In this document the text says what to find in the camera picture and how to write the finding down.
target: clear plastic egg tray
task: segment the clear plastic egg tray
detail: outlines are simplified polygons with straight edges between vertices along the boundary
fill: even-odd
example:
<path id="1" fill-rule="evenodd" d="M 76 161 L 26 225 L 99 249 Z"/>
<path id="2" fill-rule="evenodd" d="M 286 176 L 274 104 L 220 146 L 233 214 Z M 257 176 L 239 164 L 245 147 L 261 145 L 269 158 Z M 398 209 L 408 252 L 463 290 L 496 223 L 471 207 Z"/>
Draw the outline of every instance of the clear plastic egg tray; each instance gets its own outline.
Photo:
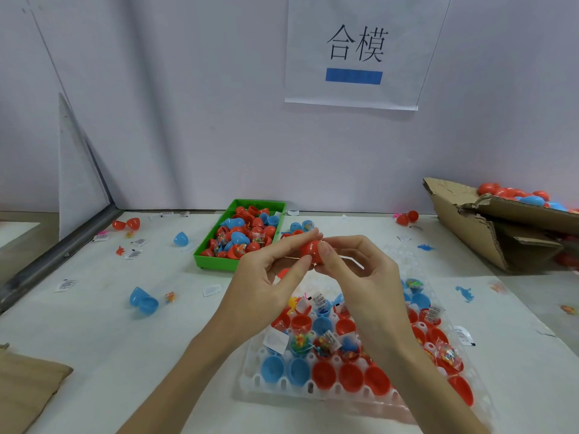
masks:
<path id="1" fill-rule="evenodd" d="M 427 296 L 428 299 L 432 304 L 436 304 L 438 306 L 441 305 L 438 299 L 436 298 L 432 288 L 426 279 L 424 272 L 420 268 L 416 257 L 412 254 L 412 252 L 407 249 L 406 247 L 384 247 L 383 251 L 389 255 L 392 259 L 394 259 L 398 263 L 398 267 L 400 269 L 400 276 L 403 281 L 407 279 L 418 279 L 423 284 L 423 290 L 420 292 L 423 296 Z M 324 295 L 324 298 L 327 300 L 334 301 L 340 296 L 341 291 L 339 285 L 330 277 L 321 275 L 316 273 L 315 271 L 309 271 L 308 275 L 304 278 L 302 283 L 298 286 L 296 291 L 294 292 L 295 297 L 301 297 L 308 293 L 313 293 L 315 291 L 319 291 Z M 408 295 L 405 296 L 405 299 L 410 300 L 410 305 L 407 308 L 414 310 L 416 313 L 419 312 L 416 304 L 412 303 L 412 298 L 416 293 L 412 293 L 410 289 L 404 289 L 404 292 Z M 421 306 L 424 306 L 422 303 L 424 301 L 423 297 L 419 298 L 419 303 Z M 335 308 L 331 308 L 330 314 L 327 315 L 327 318 L 332 323 L 332 331 L 334 333 L 334 337 L 338 339 L 340 342 L 343 341 L 344 335 L 338 335 L 336 333 L 335 325 L 338 320 L 340 320 L 340 316 L 336 313 Z M 290 311 L 289 317 L 293 318 L 297 315 L 296 311 Z M 315 307 L 312 308 L 311 311 L 308 312 L 309 317 L 312 321 L 315 321 L 318 318 L 318 314 L 315 312 Z M 496 414 L 496 411 L 493 407 L 492 401 L 486 390 L 485 386 L 483 385 L 477 371 L 475 370 L 472 363 L 469 361 L 468 356 L 466 354 L 465 347 L 461 345 L 458 336 L 456 335 L 452 323 L 448 320 L 448 317 L 443 312 L 440 315 L 441 322 L 436 327 L 442 330 L 444 334 L 447 336 L 449 343 L 452 347 L 456 350 L 458 356 L 462 359 L 464 369 L 460 371 L 458 374 L 457 372 L 447 372 L 442 367 L 438 367 L 438 370 L 441 374 L 448 377 L 449 379 L 453 378 L 453 381 L 461 379 L 457 379 L 455 377 L 459 376 L 462 379 L 465 379 L 468 386 L 472 390 L 473 394 L 473 401 L 471 402 L 471 408 L 473 409 L 474 413 L 479 417 L 479 419 L 491 427 L 492 419 Z M 249 349 L 247 352 L 247 356 L 245 358 L 245 363 L 243 365 L 242 374 L 239 379 L 240 387 L 244 394 L 274 394 L 274 395 L 283 395 L 283 396 L 291 396 L 296 398 L 305 398 L 305 399 L 317 399 L 322 401 L 350 401 L 352 403 L 360 403 L 360 404 L 367 404 L 368 406 L 388 406 L 389 410 L 391 409 L 398 409 L 400 411 L 408 411 L 408 408 L 405 406 L 402 397 L 398 394 L 394 387 L 390 387 L 389 390 L 385 394 L 381 394 L 383 389 L 380 391 L 381 395 L 375 395 L 372 391 L 371 385 L 368 384 L 369 377 L 366 377 L 366 371 L 370 366 L 373 366 L 374 371 L 377 368 L 376 365 L 373 365 L 371 359 L 368 356 L 364 356 L 363 352 L 363 341 L 359 339 L 358 334 L 348 334 L 349 337 L 353 335 L 353 342 L 355 342 L 361 348 L 361 356 L 355 357 L 355 359 L 349 360 L 346 357 L 340 356 L 339 350 L 335 351 L 330 357 L 321 360 L 316 356 L 314 350 L 312 349 L 307 354 L 296 354 L 295 351 L 292 349 L 291 342 L 293 341 L 293 329 L 290 326 L 288 329 L 288 333 L 290 335 L 290 341 L 286 346 L 286 350 L 284 353 L 279 354 L 274 352 L 270 348 L 264 345 L 264 336 L 266 335 L 267 329 L 260 332 L 260 334 L 253 337 L 250 341 Z M 310 341 L 316 341 L 319 337 L 315 333 L 314 330 L 310 330 L 308 333 L 308 337 Z M 424 349 L 430 350 L 434 347 L 433 344 L 425 343 Z M 271 382 L 270 380 L 266 380 L 264 375 L 262 374 L 262 368 L 264 367 L 264 362 L 269 357 L 279 357 L 281 361 L 283 361 L 283 374 L 281 377 L 275 381 Z M 290 365 L 292 361 L 296 357 L 301 357 L 308 363 L 310 368 L 310 377 L 303 385 L 294 385 L 295 380 L 292 378 L 290 372 Z M 275 364 L 281 365 L 279 360 L 273 360 Z M 312 378 L 312 370 L 315 368 L 315 365 L 318 363 L 328 363 L 331 365 L 335 371 L 335 382 L 327 389 L 320 389 L 318 385 L 316 385 L 316 381 Z M 363 373 L 364 375 L 364 383 L 355 392 L 346 391 L 344 385 L 340 383 L 340 369 L 345 364 L 353 364 Z M 369 411 L 368 414 L 372 414 L 373 416 L 378 417 L 392 417 L 392 411 Z"/>

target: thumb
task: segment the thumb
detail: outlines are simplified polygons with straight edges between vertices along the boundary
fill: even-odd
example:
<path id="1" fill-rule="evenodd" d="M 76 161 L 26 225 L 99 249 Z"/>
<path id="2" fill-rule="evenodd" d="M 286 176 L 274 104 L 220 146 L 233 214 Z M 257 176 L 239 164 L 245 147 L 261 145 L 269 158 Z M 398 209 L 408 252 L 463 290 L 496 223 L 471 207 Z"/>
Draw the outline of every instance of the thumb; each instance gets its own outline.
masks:
<path id="1" fill-rule="evenodd" d="M 336 250 L 327 242 L 318 243 L 318 253 L 324 263 L 326 271 L 334 277 L 339 285 L 347 283 L 354 277 L 354 273 L 336 253 Z"/>
<path id="2" fill-rule="evenodd" d="M 310 269 L 310 264 L 312 263 L 312 257 L 307 255 L 299 259 L 293 266 L 289 269 L 287 274 L 283 279 L 276 285 L 280 290 L 280 295 L 290 298 L 292 292 L 298 287 L 303 277 Z"/>

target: right hand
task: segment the right hand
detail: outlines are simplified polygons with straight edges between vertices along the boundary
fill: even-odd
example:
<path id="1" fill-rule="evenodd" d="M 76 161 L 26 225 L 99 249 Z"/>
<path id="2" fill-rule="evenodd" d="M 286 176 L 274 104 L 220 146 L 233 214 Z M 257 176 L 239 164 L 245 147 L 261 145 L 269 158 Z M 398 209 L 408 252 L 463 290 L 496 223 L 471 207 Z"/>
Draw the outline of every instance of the right hand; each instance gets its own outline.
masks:
<path id="1" fill-rule="evenodd" d="M 401 345 L 416 344 L 394 260 L 366 236 L 325 238 L 318 244 L 324 265 L 315 270 L 336 279 L 371 357 L 387 361 Z"/>

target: left hand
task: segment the left hand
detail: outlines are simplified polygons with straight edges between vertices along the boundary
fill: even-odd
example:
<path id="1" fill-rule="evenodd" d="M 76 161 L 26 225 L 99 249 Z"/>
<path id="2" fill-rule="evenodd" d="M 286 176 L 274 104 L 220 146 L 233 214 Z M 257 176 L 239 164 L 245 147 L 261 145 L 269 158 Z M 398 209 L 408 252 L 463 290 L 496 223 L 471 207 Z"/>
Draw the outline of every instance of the left hand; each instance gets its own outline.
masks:
<path id="1" fill-rule="evenodd" d="M 265 329 L 287 306 L 294 290 L 313 268 L 311 256 L 298 259 L 299 248 L 322 237 L 314 228 L 243 255 L 211 321 L 227 328 L 236 346 Z M 286 276 L 272 285 L 276 274 L 285 268 L 290 268 Z"/>

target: forearm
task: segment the forearm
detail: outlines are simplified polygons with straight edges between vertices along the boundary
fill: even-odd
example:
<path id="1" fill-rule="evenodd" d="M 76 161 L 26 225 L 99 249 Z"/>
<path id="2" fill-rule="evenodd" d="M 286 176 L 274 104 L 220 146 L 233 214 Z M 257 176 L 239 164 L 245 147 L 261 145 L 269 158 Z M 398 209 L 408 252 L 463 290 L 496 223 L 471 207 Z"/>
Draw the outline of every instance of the forearm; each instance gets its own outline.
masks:
<path id="1" fill-rule="evenodd" d="M 180 433 L 199 396 L 236 348 L 225 335 L 217 321 L 210 321 L 117 434 Z"/>
<path id="2" fill-rule="evenodd" d="M 489 434 L 414 341 L 399 343 L 389 357 L 379 355 L 375 361 L 425 434 Z"/>

